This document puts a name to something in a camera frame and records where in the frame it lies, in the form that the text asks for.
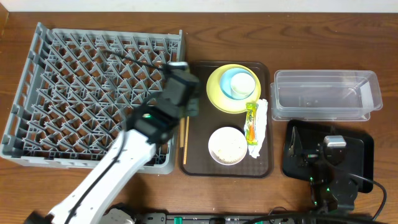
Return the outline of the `white cup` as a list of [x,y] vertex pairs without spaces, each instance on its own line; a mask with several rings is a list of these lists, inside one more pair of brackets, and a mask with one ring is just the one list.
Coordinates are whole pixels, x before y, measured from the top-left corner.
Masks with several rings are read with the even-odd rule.
[[231,95],[235,99],[247,98],[255,89],[256,82],[247,73],[237,73],[231,78]]

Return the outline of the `white napkin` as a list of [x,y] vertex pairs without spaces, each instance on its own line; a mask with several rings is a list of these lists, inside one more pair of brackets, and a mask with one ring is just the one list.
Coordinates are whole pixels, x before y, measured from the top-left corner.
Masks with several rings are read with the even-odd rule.
[[255,159],[260,156],[260,150],[262,144],[265,141],[266,126],[267,126],[267,109],[268,102],[265,99],[259,99],[257,101],[256,121],[255,121],[255,134],[257,145],[249,145],[249,155]]

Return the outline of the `white bowl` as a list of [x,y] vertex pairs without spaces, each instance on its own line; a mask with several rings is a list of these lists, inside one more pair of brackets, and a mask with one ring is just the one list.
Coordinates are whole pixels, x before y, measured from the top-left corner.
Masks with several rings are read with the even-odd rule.
[[219,164],[233,166],[241,162],[248,151],[244,134],[232,127],[217,129],[209,138],[210,156]]

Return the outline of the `yellow green snack wrapper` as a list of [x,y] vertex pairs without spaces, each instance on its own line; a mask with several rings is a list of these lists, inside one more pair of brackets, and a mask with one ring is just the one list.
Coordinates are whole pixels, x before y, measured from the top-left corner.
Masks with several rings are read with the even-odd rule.
[[248,145],[257,145],[256,139],[256,103],[246,103],[245,138]]

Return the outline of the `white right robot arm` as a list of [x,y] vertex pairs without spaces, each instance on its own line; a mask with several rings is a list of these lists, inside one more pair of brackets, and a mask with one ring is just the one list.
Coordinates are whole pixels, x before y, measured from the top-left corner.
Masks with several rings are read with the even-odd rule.
[[343,136],[325,136],[316,149],[306,149],[298,128],[292,128],[288,155],[296,159],[296,166],[308,170],[311,198],[318,213],[347,213],[354,210],[358,185],[349,175],[336,168],[345,154],[346,141]]

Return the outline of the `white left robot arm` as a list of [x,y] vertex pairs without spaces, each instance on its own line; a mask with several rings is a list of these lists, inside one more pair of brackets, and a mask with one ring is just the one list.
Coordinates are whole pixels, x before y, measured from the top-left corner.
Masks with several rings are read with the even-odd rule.
[[173,135],[180,120],[197,106],[198,77],[186,70],[168,71],[163,91],[150,96],[126,119],[123,130],[83,182],[49,212],[52,223],[98,223],[129,179],[152,160],[159,145]]

